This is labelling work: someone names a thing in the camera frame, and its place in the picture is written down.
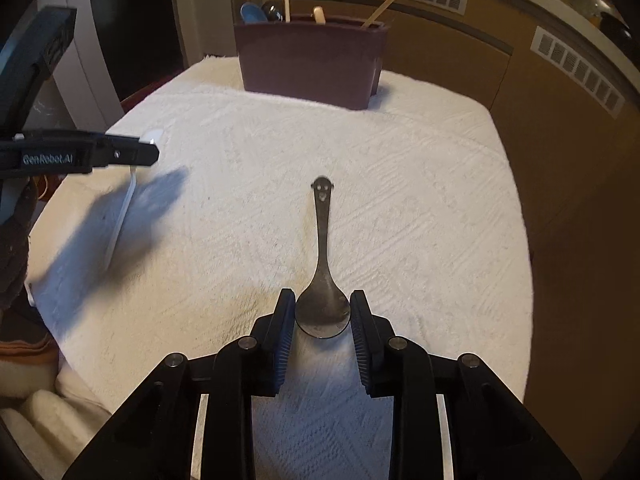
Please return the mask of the white textured table cloth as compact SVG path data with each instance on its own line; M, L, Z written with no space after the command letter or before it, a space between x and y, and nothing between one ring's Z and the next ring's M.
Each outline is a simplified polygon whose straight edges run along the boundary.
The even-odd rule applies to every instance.
M218 351L300 292L317 261L311 185L333 183L329 263L343 292L428 352L478 354L517 396L532 339L526 229L488 109L382 73L366 110L242 88L206 58L113 127L163 129L112 262L129 169L70 176L30 237L28 284L63 356L115 411L170 352Z

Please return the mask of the dark purple utensil caddy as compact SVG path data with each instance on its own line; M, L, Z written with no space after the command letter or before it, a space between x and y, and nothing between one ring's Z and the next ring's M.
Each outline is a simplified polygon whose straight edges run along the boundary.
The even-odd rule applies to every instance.
M388 27L361 18L310 15L292 21L237 24L244 89L365 110L378 92Z

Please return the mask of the black plastic spoon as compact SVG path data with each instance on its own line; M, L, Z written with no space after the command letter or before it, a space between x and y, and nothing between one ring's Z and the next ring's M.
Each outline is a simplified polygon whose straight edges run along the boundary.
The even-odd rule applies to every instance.
M280 6L273 0L266 1L262 5L262 12L270 22L284 22L285 16Z

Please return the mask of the metal spoon smiley handle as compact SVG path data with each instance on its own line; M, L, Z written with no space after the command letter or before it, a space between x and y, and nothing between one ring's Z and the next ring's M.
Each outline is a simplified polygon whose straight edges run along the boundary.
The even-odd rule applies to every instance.
M311 185L316 211L318 259L314 276L296 300L295 318L308 336L330 339L338 336L350 320L350 305L335 284L328 261L328 238L333 183L318 177Z

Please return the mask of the brown wooden spoon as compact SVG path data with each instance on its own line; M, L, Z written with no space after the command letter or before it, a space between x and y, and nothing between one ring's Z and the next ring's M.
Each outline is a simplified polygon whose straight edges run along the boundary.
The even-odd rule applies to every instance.
M321 6L315 6L314 10L312 11L312 14L314 14L314 21L317 24L320 24L320 25L326 24L326 16L324 15L324 11Z

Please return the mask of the black spatula wooden handle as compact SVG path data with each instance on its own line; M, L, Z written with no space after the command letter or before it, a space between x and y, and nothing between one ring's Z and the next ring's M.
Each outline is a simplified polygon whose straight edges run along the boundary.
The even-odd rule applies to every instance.
M372 14L361 25L362 29L368 29L380 16L395 2L396 0L385 0L381 3Z

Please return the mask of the white plastic ladle spoon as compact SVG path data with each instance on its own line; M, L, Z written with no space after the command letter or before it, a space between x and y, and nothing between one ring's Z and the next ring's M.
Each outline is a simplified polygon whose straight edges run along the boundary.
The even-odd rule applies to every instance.
M162 138L163 134L164 134L163 129L150 130L141 137L141 142L146 144L157 144L158 142L160 142L160 139ZM120 206L119 213L114 225L114 229L112 231L110 241L108 242L108 245L106 248L106 253L104 257L104 266L103 266L104 271L107 271L111 265L114 251L119 239L119 234L120 234L120 231L122 230L122 226L124 225L126 214L129 209L132 196L134 196L134 191L136 190L136 187L137 187L137 167L131 166L129 170L128 188L125 193L124 199L122 200L122 206Z

